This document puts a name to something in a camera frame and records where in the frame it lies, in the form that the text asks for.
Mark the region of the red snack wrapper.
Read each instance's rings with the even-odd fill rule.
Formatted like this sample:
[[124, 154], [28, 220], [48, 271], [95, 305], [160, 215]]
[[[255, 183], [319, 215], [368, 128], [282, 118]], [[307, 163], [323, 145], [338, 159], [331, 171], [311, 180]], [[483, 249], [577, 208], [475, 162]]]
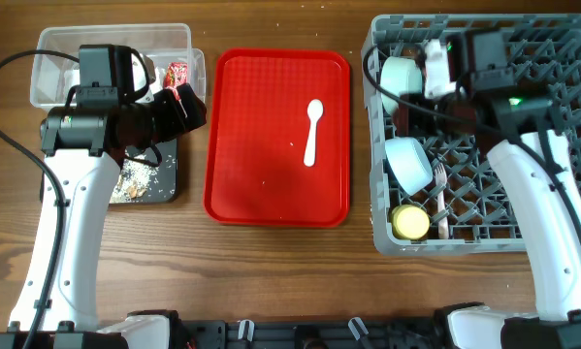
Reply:
[[180, 100], [178, 87], [186, 83], [188, 83], [188, 65], [184, 62], [170, 63], [163, 79], [163, 88], [171, 90], [176, 99]]

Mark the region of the white napkin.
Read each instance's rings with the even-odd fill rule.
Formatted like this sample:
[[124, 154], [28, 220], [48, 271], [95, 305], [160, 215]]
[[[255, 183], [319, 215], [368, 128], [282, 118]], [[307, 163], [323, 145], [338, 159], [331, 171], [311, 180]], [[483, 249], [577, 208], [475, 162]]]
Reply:
[[134, 90], [138, 91], [147, 84], [148, 91], [146, 95], [138, 100], [138, 103], [149, 103], [153, 101], [153, 94], [156, 91], [154, 84], [157, 81], [154, 62], [146, 55], [141, 53], [132, 53], [132, 73]]
[[64, 73], [63, 75], [63, 90], [64, 96], [67, 96], [70, 89], [80, 84], [80, 70], [79, 69], [71, 69]]

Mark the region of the white plastic fork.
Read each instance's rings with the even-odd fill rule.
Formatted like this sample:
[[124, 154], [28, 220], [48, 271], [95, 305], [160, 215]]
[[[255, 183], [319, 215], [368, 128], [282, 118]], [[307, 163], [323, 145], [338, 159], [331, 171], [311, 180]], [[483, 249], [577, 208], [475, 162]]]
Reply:
[[[436, 186], [445, 187], [447, 185], [447, 174], [445, 168], [442, 163], [439, 163], [435, 167], [434, 171], [435, 175], [435, 183]], [[444, 190], [441, 190], [436, 196], [436, 203], [437, 203], [437, 211], [445, 211], [446, 204], [445, 204], [445, 197], [444, 197]], [[449, 224], [448, 219], [446, 216], [441, 217], [438, 222], [438, 236], [440, 239], [449, 239]]]

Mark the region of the light blue bowl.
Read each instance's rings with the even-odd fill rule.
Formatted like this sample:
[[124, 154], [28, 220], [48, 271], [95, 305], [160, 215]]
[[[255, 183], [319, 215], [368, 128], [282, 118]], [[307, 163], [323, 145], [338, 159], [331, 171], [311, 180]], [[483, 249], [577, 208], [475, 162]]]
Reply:
[[396, 137], [387, 140], [384, 146], [391, 172], [406, 194], [415, 195], [432, 182], [430, 161], [416, 139]]

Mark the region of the green bowl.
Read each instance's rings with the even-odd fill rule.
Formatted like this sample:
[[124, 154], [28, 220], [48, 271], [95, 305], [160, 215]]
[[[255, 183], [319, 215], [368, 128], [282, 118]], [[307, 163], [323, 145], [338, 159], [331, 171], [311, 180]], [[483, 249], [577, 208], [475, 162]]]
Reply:
[[423, 77], [414, 60], [388, 57], [382, 68], [380, 86], [389, 93], [401, 97], [423, 91]]

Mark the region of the leftover rice and food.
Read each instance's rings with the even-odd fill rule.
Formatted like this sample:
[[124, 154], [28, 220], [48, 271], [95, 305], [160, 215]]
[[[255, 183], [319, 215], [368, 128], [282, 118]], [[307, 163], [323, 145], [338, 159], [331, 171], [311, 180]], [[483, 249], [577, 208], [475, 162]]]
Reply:
[[158, 167], [125, 160], [110, 203], [131, 205], [170, 201], [177, 190], [177, 168], [174, 155], [165, 157]]

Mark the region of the yellow plastic cup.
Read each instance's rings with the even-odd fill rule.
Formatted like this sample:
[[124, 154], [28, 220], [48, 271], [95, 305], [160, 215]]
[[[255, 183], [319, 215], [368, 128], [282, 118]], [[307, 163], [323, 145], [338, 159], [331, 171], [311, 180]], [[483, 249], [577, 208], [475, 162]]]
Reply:
[[396, 238], [417, 240], [428, 232], [430, 217], [418, 206], [401, 205], [392, 210], [391, 224]]

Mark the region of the white plastic spoon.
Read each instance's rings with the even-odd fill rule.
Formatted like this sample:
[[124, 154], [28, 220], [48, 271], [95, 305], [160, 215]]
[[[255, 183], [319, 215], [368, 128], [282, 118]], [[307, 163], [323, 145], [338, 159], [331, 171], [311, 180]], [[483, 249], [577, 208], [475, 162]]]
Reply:
[[318, 99], [313, 99], [307, 106], [307, 117], [309, 119], [309, 130], [307, 136], [306, 149], [304, 153], [304, 165], [312, 167], [315, 164], [317, 124], [324, 114], [323, 103]]

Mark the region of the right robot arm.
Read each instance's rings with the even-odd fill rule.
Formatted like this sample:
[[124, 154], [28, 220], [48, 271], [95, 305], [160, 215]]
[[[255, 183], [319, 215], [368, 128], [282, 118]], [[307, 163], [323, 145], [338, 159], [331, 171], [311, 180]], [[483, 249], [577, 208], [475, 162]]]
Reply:
[[497, 28], [424, 45], [427, 109], [440, 131], [475, 136], [510, 202], [533, 272], [533, 314], [483, 304], [445, 313], [456, 348], [581, 348], [581, 195], [557, 99], [519, 80]]

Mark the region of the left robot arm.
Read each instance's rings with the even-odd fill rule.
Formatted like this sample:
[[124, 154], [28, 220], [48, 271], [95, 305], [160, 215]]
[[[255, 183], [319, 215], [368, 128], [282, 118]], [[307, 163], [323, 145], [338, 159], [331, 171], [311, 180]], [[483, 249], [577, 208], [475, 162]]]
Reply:
[[26, 282], [0, 333], [0, 348], [189, 348], [174, 310], [135, 311], [114, 325], [97, 317], [104, 221], [127, 149], [155, 149], [202, 127], [205, 104], [190, 84], [145, 100], [126, 46], [83, 45], [80, 81], [42, 121], [31, 160], [44, 176], [40, 221]]

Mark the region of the black waste tray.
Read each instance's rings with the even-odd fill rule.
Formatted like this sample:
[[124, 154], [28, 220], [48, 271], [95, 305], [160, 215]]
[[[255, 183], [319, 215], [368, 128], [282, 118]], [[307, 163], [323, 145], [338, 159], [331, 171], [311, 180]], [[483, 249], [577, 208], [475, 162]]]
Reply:
[[173, 199], [178, 182], [178, 143], [170, 141], [156, 146], [161, 158], [156, 167], [144, 165], [144, 153], [131, 156], [119, 166], [105, 152], [93, 156], [87, 149], [59, 149], [45, 157], [48, 170], [41, 180], [41, 199], [48, 206], [57, 200], [59, 191], [72, 206], [108, 209], [110, 206], [165, 203]]

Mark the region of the grey dishwasher rack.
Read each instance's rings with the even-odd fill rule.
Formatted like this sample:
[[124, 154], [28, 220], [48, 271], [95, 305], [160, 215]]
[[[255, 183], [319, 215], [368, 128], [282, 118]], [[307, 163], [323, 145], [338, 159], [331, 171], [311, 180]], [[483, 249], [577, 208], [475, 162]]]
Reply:
[[[369, 79], [379, 77], [388, 57], [416, 58], [432, 39], [467, 29], [498, 26], [508, 63], [518, 83], [549, 87], [560, 104], [575, 182], [581, 192], [581, 15], [380, 15], [361, 49], [368, 62], [363, 77], [364, 104], [371, 131], [371, 219], [373, 243], [388, 256], [444, 256], [469, 253], [521, 252], [525, 246], [513, 208], [473, 136], [419, 137], [431, 164], [442, 163], [445, 187], [429, 184], [413, 196], [394, 178], [385, 142], [404, 136], [403, 127], [383, 106], [383, 96]], [[436, 196], [444, 190], [446, 210], [438, 212]], [[435, 226], [418, 240], [396, 238], [390, 221], [400, 205], [424, 209], [432, 224], [446, 216], [449, 239]]]

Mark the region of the clear plastic waste bin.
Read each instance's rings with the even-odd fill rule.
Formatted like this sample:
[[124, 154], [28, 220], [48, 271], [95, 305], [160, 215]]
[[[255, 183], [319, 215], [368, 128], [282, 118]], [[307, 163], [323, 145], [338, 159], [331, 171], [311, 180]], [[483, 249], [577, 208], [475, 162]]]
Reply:
[[[155, 93], [163, 88], [170, 63], [186, 63], [188, 83], [199, 99], [206, 99], [205, 57], [201, 50], [192, 47], [190, 28], [183, 23], [50, 27], [41, 33], [38, 48], [77, 56], [80, 46], [101, 44], [127, 46], [148, 56], [156, 70]], [[64, 105], [67, 96], [64, 96], [63, 75], [78, 68], [70, 60], [37, 55], [32, 68], [30, 103], [43, 111]]]

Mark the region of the red serving tray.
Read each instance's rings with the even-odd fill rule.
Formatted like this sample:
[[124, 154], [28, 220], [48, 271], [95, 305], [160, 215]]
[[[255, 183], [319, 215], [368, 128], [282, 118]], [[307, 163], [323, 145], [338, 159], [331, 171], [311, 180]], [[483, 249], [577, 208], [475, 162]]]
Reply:
[[[350, 206], [351, 72], [330, 50], [232, 48], [216, 64], [203, 205], [223, 224], [330, 228]], [[315, 164], [307, 106], [323, 103]]]

